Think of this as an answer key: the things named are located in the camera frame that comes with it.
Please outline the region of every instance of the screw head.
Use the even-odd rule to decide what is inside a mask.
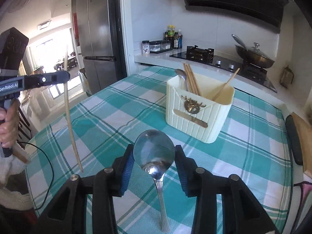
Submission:
[[[198,174],[203,174],[205,172],[205,169],[204,168],[201,168],[201,167],[197,167],[196,170],[195,170]]]
[[[104,169],[104,172],[106,172],[106,173],[111,173],[113,170],[114,170],[114,169],[113,169],[112,167],[106,167],[106,168]]]
[[[70,177],[71,181],[76,181],[78,178],[79,178],[79,176],[77,174],[73,174]]]
[[[238,181],[239,180],[239,176],[236,175],[236,174],[232,174],[230,177],[231,177],[231,180],[234,180],[234,181]]]

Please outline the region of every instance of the stainless steel refrigerator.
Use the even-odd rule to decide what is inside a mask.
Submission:
[[[76,0],[85,73],[92,94],[126,77],[119,0]]]

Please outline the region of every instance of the wok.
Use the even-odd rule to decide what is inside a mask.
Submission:
[[[240,40],[237,36],[232,35],[233,38],[239,43],[244,44],[242,40]],[[255,47],[245,48],[243,46],[235,45],[237,54],[245,61],[256,65],[261,68],[270,68],[274,64],[275,61],[271,60],[267,57],[262,51],[260,51],[259,44],[254,43]]]

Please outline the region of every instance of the table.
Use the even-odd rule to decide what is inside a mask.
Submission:
[[[165,121],[166,81],[174,70],[150,67],[98,92],[71,109],[71,120],[84,172],[72,151],[66,119],[59,117],[32,140],[46,152],[55,171],[47,203],[72,174],[94,175],[122,156],[128,144],[145,130],[158,129],[180,144],[197,165],[215,175],[238,174],[282,231],[292,194],[292,161],[284,120],[279,109],[236,90],[232,108],[217,140],[200,142]],[[51,168],[41,152],[26,169],[34,206],[42,204],[51,181]],[[172,233],[190,233],[195,198],[182,192],[175,165],[164,178],[164,200]],[[222,233],[221,196],[217,196],[217,231]],[[114,198],[121,233],[162,233],[160,206],[152,178],[134,165],[128,190]],[[87,199],[87,233],[92,233],[92,196]]]
[[[77,63],[76,56],[68,57],[68,70],[70,70],[71,68],[75,67],[76,63]],[[58,64],[54,65],[54,69],[56,71],[64,70],[64,62],[58,63]]]

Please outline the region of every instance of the person's hand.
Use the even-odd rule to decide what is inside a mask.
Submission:
[[[15,99],[7,112],[0,108],[0,120],[5,121],[0,125],[0,143],[3,148],[12,147],[18,139],[18,105],[18,100]]]

